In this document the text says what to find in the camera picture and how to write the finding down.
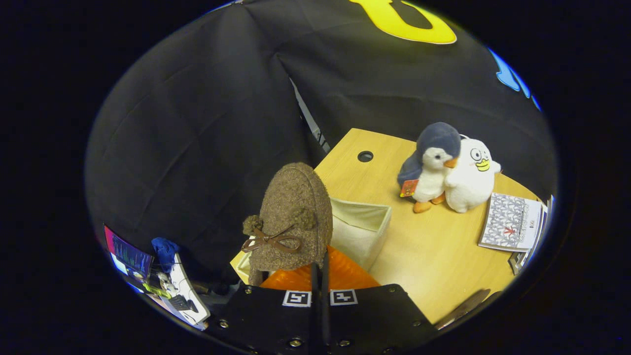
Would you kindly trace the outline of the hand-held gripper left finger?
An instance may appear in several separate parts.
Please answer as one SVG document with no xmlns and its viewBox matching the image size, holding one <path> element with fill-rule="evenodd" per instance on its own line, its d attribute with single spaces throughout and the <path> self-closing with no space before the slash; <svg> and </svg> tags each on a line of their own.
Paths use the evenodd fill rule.
<svg viewBox="0 0 631 355">
<path fill-rule="evenodd" d="M 320 267 L 308 276 L 309 292 L 241 284 L 207 334 L 245 355 L 319 355 Z"/>
</svg>

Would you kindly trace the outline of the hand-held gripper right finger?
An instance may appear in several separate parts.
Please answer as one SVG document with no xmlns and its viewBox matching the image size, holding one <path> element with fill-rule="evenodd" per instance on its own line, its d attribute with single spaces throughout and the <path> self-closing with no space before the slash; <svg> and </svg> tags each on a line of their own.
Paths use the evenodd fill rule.
<svg viewBox="0 0 631 355">
<path fill-rule="evenodd" d="M 401 285 L 333 288 L 329 248 L 321 270 L 325 355 L 406 355 L 439 335 Z"/>
</svg>

